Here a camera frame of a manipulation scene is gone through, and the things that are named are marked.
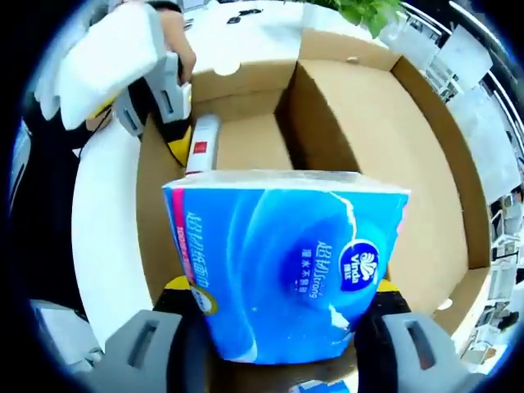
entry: tissue package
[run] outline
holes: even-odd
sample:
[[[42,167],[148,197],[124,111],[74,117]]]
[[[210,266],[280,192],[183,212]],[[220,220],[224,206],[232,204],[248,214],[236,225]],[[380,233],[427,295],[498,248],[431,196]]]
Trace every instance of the tissue package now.
[[[270,170],[192,174],[164,195],[219,354],[254,364],[342,354],[409,199],[360,174]]]

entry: white desk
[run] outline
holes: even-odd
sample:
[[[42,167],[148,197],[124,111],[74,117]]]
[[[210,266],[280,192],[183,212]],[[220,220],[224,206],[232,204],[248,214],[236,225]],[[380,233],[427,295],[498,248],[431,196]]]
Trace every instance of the white desk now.
[[[260,14],[226,25],[238,11]],[[235,2],[191,11],[187,32],[197,56],[195,71],[213,69],[221,57],[236,61],[293,59],[300,48],[300,3]],[[369,32],[320,9],[307,25],[371,40]],[[71,241],[80,295],[101,348],[107,338],[152,302],[143,274],[136,222],[140,143],[116,120],[93,136],[82,152],[71,217]]]

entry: leaf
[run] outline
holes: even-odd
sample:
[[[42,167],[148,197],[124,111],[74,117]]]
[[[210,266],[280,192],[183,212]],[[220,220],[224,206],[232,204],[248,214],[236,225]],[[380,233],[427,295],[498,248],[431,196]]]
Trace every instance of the leaf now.
[[[378,37],[382,29],[387,25],[387,18],[382,13],[377,13],[371,20],[366,20],[366,26],[373,38]]]
[[[359,10],[356,7],[347,5],[342,6],[340,9],[340,13],[344,18],[352,23],[353,25],[360,25],[360,22],[362,21],[362,14],[359,12]]]

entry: cardboard box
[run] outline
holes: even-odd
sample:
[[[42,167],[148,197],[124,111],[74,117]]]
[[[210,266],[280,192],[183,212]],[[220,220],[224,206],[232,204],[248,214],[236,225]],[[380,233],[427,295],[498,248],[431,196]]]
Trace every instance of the cardboard box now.
[[[450,334],[459,327],[489,271],[486,203],[463,135],[405,58],[356,38],[305,29],[298,61],[242,64],[228,76],[194,75],[193,111],[222,120],[217,168],[359,171],[410,189],[389,278],[413,310],[433,314]],[[183,175],[148,121],[137,220],[153,299],[183,274],[160,189]],[[453,305],[436,312],[448,298]],[[300,381],[343,377],[355,369],[355,353],[350,347],[319,364],[217,367],[228,391],[285,391]]]

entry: black cable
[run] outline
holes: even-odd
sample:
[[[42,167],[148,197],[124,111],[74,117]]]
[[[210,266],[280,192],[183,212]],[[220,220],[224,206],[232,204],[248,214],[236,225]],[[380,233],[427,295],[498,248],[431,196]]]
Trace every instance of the black cable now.
[[[79,160],[82,159],[82,151],[84,150],[84,147],[85,145],[87,145],[89,143],[89,141],[91,140],[91,138],[94,136],[95,133],[97,133],[97,131],[101,128],[102,124],[104,123],[104,121],[107,120],[107,117],[109,117],[109,115],[111,114],[111,106],[108,106],[106,108],[106,114],[104,115],[104,117],[102,118],[102,120],[100,121],[100,123],[98,123],[97,127],[93,130],[93,134],[89,137],[89,139],[86,141],[86,143],[80,148],[80,152],[79,152]]]

